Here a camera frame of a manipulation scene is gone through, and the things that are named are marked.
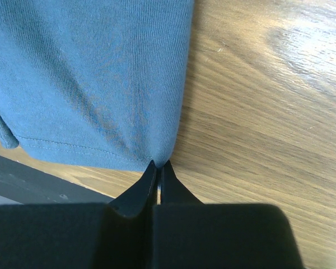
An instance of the blue cloth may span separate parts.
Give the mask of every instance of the blue cloth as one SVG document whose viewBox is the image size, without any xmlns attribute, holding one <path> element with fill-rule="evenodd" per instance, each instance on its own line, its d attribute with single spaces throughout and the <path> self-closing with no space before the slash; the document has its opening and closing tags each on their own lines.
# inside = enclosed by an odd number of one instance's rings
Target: blue cloth
<svg viewBox="0 0 336 269">
<path fill-rule="evenodd" d="M 193 0 L 0 0 L 0 140 L 144 170 L 178 132 Z"/>
</svg>

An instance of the garment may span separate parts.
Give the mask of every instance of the garment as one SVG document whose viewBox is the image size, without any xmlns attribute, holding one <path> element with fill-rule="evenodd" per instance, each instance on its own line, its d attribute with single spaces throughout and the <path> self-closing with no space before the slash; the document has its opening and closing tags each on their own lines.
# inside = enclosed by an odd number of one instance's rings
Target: garment
<svg viewBox="0 0 336 269">
<path fill-rule="evenodd" d="M 178 132 L 193 0 L 0 0 L 0 140 L 144 170 Z"/>
</svg>

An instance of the wooden table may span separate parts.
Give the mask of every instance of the wooden table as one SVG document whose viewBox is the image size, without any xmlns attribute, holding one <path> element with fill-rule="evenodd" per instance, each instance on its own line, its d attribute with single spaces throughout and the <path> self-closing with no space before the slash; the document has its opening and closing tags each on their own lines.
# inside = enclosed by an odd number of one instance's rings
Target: wooden table
<svg viewBox="0 0 336 269">
<path fill-rule="evenodd" d="M 172 164 L 204 202 L 266 202 L 336 268 L 336 1 L 196 1 Z M 117 196 L 140 173 L 0 155 Z"/>
</svg>

